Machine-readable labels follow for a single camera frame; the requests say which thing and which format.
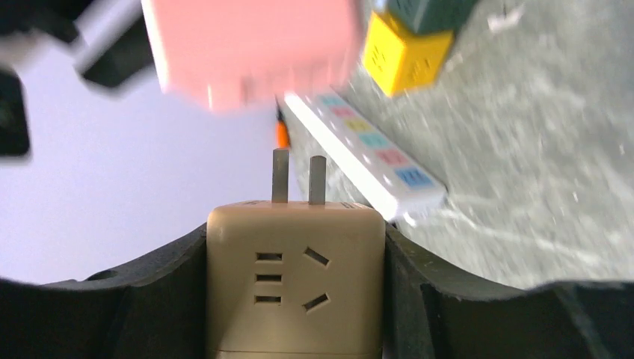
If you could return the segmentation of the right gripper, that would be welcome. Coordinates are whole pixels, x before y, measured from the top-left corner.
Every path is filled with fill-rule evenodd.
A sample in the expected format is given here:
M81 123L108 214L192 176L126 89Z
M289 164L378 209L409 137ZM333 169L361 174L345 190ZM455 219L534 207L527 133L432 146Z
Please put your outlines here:
M19 76L50 49L67 54L84 38L79 20L93 1L1 2L1 157L31 152L25 86ZM101 88L119 88L154 64L144 15L133 9L128 22L101 49L79 64L79 77Z

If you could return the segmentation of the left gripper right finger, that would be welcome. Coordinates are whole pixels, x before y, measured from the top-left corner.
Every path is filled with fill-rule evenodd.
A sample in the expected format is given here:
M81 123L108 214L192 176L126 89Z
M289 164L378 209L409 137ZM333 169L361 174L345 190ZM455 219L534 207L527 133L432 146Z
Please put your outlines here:
M631 358L633 284L516 289L387 226L384 335L386 358Z

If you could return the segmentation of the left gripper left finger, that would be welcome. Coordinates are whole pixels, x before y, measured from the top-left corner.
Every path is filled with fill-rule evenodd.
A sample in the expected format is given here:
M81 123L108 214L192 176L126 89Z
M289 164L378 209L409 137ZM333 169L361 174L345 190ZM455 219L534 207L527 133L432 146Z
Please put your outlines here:
M1 281L3 358L204 358L206 227L86 280Z

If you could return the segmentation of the pink cube socket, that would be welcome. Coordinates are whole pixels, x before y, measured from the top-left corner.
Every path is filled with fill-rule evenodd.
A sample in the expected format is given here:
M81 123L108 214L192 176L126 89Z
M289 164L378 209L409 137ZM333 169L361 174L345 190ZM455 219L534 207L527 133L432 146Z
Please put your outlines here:
M360 1L143 1L158 82L213 111L346 84Z

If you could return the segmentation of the beige cube socket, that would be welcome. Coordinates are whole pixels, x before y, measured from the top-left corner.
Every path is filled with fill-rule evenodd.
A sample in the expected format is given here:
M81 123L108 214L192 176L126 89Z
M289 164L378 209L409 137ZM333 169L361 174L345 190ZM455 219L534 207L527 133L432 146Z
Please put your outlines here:
M380 358L386 224L374 209L289 199L289 152L273 153L270 200L219 206L207 220L208 358Z

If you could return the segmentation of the white long power strip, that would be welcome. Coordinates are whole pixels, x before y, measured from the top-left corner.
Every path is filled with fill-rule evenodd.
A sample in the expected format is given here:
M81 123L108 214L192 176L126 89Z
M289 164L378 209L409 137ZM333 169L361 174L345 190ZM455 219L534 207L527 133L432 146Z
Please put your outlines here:
M435 176L335 92L286 93L306 130L385 220L439 208L447 190Z

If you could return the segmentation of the yellow cube socket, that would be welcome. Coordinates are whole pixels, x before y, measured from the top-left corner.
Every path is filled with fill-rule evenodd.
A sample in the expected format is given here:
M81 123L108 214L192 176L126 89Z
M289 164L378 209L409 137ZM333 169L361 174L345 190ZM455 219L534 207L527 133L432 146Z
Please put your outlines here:
M387 96L434 83L455 40L453 31L418 35L391 13L372 11L362 65Z

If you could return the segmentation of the dark green cube socket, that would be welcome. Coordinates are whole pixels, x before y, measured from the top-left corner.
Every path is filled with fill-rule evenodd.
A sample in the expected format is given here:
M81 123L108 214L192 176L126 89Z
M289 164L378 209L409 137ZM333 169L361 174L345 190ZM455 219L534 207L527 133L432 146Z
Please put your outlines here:
M414 34L458 31L478 0L389 0L388 11Z

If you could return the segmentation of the orange handled screwdriver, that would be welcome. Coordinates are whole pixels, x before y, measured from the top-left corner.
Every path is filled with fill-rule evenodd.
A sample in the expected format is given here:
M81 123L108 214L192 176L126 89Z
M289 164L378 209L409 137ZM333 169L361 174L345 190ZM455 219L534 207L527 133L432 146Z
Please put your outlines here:
M283 149L291 147L289 131L286 125L285 116L280 106L277 107L277 146Z

